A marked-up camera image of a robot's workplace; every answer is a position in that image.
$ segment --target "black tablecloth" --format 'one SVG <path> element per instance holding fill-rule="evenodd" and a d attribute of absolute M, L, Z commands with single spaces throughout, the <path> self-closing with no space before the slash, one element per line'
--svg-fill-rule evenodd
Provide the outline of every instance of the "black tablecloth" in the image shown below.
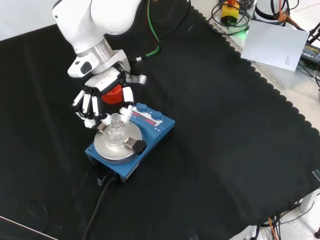
<path fill-rule="evenodd" d="M 154 24 L 160 36 L 188 10 L 183 0 L 173 6 Z M 152 2 L 151 17 L 171 7 Z M 138 57 L 151 41 L 145 22 L 140 6 L 130 31 L 106 38 Z M 319 187 L 319 132 L 198 11 L 161 46 L 133 66 L 148 77 L 134 91 L 175 127 L 126 184 L 110 187 L 90 239 L 228 240 Z M 39 230 L 26 208 L 37 201 L 50 213 L 44 233 L 80 239 L 101 189 L 91 172 L 60 230 L 95 135 L 70 108 L 85 81 L 67 75 L 75 54 L 57 26 L 3 41 L 0 54 L 0 215 Z M 7 231 L 0 222 L 0 235 Z"/>

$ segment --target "white wall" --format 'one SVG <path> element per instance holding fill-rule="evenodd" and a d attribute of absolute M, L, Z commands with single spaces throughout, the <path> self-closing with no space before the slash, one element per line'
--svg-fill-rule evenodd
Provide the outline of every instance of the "white wall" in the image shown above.
<path fill-rule="evenodd" d="M 56 23 L 57 0 L 0 0 L 0 41 Z"/>

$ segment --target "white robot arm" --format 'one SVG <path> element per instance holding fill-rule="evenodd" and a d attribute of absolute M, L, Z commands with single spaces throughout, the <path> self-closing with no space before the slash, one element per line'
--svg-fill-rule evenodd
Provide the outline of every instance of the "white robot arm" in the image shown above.
<path fill-rule="evenodd" d="M 120 109 L 122 120 L 128 122 L 134 97 L 126 82 L 130 65 L 123 50 L 112 50 L 104 34 L 120 35 L 132 26 L 141 0 L 59 0 L 53 7 L 53 17 L 72 45 L 77 57 L 68 74 L 81 78 L 95 76 L 83 86 L 72 107 L 88 128 L 99 121 L 108 125 L 110 115 L 104 113 L 101 95 L 121 84 L 126 108 Z"/>

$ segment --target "electronic device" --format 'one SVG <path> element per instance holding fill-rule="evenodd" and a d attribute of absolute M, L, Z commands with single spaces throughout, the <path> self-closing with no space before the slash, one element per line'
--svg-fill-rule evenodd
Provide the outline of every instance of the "electronic device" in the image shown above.
<path fill-rule="evenodd" d="M 300 60 L 308 64 L 314 70 L 320 70 L 320 48 L 306 43 Z"/>
<path fill-rule="evenodd" d="M 175 121 L 161 112 L 137 103 L 132 109 L 130 121 L 123 125 L 127 131 L 123 138 L 121 136 L 113 139 L 110 137 L 108 128 L 105 128 L 96 134 L 94 142 L 85 150 L 85 153 L 90 159 L 99 161 L 118 173 L 122 181 L 125 181 L 174 125 Z M 129 138 L 145 141 L 145 149 L 142 150 L 141 146 L 138 146 L 138 149 L 133 150 L 129 144 L 126 144 Z"/>
<path fill-rule="evenodd" d="M 240 5 L 236 2 L 236 0 L 228 0 L 224 3 L 227 3 L 228 5 L 234 6 L 238 9 L 240 8 Z M 222 5 L 221 22 L 229 25 L 236 24 L 238 21 L 239 10 L 228 5 Z"/>

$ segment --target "white card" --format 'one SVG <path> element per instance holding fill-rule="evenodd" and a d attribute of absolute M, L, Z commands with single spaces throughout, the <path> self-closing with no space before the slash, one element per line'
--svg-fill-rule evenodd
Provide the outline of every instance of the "white card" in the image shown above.
<path fill-rule="evenodd" d="M 295 71 L 309 32 L 252 21 L 241 58 Z"/>

